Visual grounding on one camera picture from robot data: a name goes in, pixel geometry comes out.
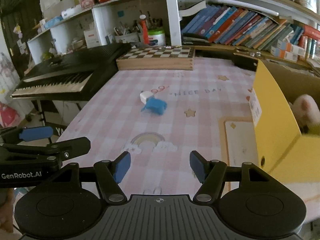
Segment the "person left hand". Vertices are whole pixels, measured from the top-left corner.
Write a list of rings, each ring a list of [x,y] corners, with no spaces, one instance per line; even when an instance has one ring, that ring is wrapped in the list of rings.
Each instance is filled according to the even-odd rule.
[[[14,189],[1,189],[1,194],[5,195],[5,202],[1,205],[1,229],[13,233]]]

